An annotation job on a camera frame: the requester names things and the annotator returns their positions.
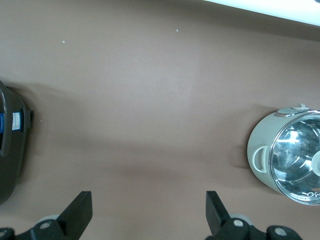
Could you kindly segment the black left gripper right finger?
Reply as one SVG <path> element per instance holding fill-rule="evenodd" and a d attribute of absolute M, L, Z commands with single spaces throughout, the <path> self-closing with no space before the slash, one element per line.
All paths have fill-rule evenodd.
<path fill-rule="evenodd" d="M 266 232 L 258 230 L 247 220 L 230 216 L 216 191 L 207 191 L 205 215 L 211 232 L 208 240 L 300 240 L 293 229 L 271 225 Z"/>

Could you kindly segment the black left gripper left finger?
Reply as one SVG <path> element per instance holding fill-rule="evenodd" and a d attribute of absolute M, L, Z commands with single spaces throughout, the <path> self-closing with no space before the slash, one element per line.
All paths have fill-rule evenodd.
<path fill-rule="evenodd" d="M 93 217 L 92 192 L 82 191 L 56 219 L 40 221 L 16 234 L 13 228 L 0 229 L 2 240 L 78 240 Z"/>

